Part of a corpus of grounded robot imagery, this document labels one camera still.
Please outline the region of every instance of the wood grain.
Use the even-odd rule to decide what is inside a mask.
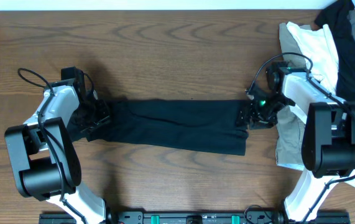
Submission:
[[[40,213],[57,211],[22,198],[14,185],[3,134],[25,121],[42,100],[42,90],[20,80],[17,68],[55,81],[61,68],[75,65],[93,77],[103,97],[243,99],[259,66],[280,52],[278,24],[308,24],[316,14],[0,12],[0,223],[37,223]],[[244,157],[104,141],[74,146],[83,180],[116,210],[274,207],[300,173],[275,165],[276,129],[249,134]],[[355,223],[355,188],[338,185],[323,207],[347,209]]]

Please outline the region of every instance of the pile of clothes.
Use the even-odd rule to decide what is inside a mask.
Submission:
[[[322,10],[311,25],[292,22],[279,26],[282,52],[296,52],[309,57],[315,79],[330,93],[355,101],[355,11],[352,0],[339,0]],[[309,67],[309,62],[295,55],[284,55],[292,67]],[[294,106],[277,115],[279,139],[275,155],[279,166],[303,170],[301,155],[306,117]],[[355,187],[355,179],[348,182]]]

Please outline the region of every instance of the wooden tabletop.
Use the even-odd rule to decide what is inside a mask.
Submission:
[[[22,124],[43,98],[17,76],[19,67],[54,82],[61,68],[76,66],[92,76],[101,96],[245,99],[259,66],[280,52],[278,24],[309,24],[316,14],[0,12],[0,223],[37,223],[40,213],[58,211],[21,197],[14,185],[4,132]],[[74,146],[83,180],[115,210],[244,210],[277,206],[300,176],[275,165],[277,138],[275,128],[250,131],[244,157],[105,141]],[[323,208],[347,209],[355,223],[355,188],[339,184]]]

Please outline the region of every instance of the white wall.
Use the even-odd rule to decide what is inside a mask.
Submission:
[[[0,0],[15,10],[323,9],[335,0]]]

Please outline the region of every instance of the black garment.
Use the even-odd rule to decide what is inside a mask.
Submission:
[[[111,123],[85,136],[68,124],[73,141],[127,142],[245,155],[248,133],[239,122],[248,101],[118,101],[108,103]]]
[[[347,101],[355,101],[355,41],[348,20],[349,11],[353,9],[351,0],[339,0],[322,10],[315,19],[319,27],[328,24],[331,29],[339,56],[336,95]]]

